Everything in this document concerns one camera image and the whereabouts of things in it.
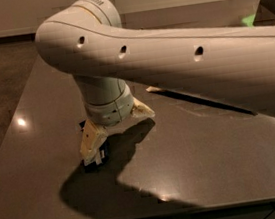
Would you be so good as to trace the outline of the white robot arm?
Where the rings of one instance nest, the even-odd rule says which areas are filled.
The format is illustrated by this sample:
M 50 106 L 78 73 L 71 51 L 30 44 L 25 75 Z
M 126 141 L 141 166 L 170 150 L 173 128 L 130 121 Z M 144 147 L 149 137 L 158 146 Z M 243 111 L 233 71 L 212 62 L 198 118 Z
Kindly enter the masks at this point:
M 275 26 L 129 30 L 109 0 L 78 0 L 36 32 L 41 58 L 82 91 L 86 163 L 101 161 L 107 137 L 94 129 L 153 116 L 129 82 L 275 117 Z

